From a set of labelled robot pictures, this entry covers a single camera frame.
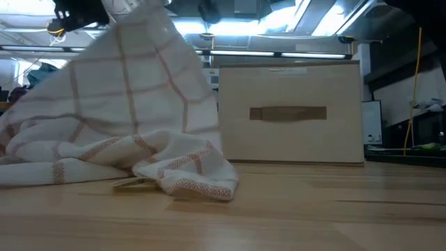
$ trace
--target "wooden table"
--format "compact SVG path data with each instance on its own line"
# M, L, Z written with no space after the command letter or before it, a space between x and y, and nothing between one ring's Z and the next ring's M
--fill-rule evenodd
M0 190L0 250L444 250L446 169L237 165L230 203L113 193L111 181Z

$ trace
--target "drawer handle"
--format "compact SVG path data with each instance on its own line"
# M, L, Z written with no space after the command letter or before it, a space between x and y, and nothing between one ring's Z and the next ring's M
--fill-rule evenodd
M249 110L249 119L271 122L326 120L327 107L252 107Z

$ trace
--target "light wood box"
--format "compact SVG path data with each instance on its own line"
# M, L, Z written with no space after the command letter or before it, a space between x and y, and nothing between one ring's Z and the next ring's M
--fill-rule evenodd
M225 157L361 165L361 84L357 61L222 66Z

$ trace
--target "wooden drawer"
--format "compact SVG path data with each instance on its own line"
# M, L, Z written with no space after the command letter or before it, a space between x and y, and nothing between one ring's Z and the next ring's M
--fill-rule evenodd
M362 163L361 84L357 61L221 67L225 156Z

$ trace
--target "checkered towel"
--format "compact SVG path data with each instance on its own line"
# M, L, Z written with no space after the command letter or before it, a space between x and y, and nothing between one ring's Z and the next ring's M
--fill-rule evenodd
M0 185L131 175L233 198L217 107L194 50L147 1L0 117Z

